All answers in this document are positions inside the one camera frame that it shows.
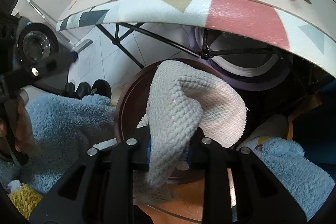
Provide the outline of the person's left hand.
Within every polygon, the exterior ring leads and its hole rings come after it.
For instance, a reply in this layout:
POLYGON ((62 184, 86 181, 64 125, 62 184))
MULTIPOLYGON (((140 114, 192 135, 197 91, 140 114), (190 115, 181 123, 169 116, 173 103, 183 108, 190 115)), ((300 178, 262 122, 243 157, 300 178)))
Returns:
MULTIPOLYGON (((15 124, 15 149, 18 152, 27 155, 34 155, 39 150, 38 144, 33 136, 33 130, 29 114, 25 108, 25 102, 22 98, 17 99, 18 103, 18 120, 15 124)), ((6 123, 1 119, 1 154, 10 157, 10 151, 5 143, 7 134, 6 123)))

